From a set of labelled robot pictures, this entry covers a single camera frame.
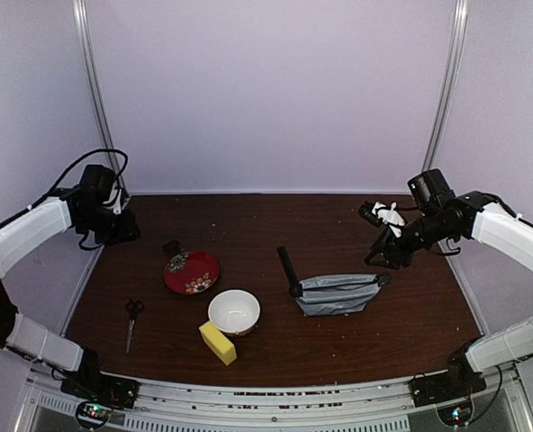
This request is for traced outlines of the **grey zip pouch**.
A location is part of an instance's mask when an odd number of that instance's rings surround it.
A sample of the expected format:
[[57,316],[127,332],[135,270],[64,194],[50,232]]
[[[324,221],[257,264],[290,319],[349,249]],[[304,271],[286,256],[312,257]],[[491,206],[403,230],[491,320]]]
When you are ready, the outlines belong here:
[[308,317],[362,311],[392,281],[390,274],[329,274],[291,283],[289,294]]

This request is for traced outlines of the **black handled scissors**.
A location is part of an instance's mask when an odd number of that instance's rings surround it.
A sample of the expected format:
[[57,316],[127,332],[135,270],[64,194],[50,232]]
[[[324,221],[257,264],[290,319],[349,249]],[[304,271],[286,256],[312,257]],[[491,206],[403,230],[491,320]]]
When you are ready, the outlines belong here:
[[131,344],[134,337],[137,319],[144,309],[145,305],[142,301],[134,301],[133,299],[129,299],[125,304],[125,310],[129,315],[128,334],[125,347],[126,354],[129,354],[131,351]]

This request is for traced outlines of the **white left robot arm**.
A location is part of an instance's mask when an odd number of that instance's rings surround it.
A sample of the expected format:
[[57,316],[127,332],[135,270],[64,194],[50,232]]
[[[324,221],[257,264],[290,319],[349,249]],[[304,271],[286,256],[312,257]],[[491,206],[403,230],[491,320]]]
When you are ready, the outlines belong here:
[[124,169],[84,167],[69,187],[61,173],[47,191],[0,222],[0,347],[67,373],[89,400],[102,398],[107,379],[92,366],[92,352],[62,337],[48,323],[74,288],[74,258],[140,236],[127,194]]

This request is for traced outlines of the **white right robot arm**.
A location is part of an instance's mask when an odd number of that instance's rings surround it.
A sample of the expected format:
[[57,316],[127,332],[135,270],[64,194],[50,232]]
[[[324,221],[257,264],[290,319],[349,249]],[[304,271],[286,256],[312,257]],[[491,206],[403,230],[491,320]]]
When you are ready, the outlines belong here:
[[[465,280],[475,290],[505,293],[517,300],[516,288],[533,282],[533,224],[524,220],[500,197],[473,191],[460,196],[450,190],[414,195],[420,217],[406,221],[403,209],[393,202],[364,202],[359,215],[383,228],[365,262],[390,270],[408,268],[414,255],[431,252],[441,240],[474,241],[492,248],[492,254],[469,255],[462,260]],[[511,361],[533,356],[533,315],[521,322],[506,320],[506,328],[480,337],[460,349],[464,363],[455,364],[440,377],[440,390],[446,396],[460,396],[474,383],[474,373]]]

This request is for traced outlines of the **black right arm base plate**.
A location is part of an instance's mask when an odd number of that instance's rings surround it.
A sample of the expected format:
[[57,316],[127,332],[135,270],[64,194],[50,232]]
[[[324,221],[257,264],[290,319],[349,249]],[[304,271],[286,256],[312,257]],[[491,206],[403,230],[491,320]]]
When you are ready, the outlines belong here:
[[409,381],[409,386],[416,408],[466,399],[487,388],[486,381],[480,373],[463,381],[460,378],[453,378],[450,372],[420,374]]

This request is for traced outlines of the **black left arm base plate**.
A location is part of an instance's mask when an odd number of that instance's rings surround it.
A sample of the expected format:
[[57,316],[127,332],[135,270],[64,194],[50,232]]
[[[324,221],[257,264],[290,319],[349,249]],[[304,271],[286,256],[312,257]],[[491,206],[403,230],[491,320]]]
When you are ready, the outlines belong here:
[[98,402],[114,409],[132,409],[140,384],[136,380],[99,373],[96,380],[85,379],[79,373],[63,373],[60,390],[79,399]]

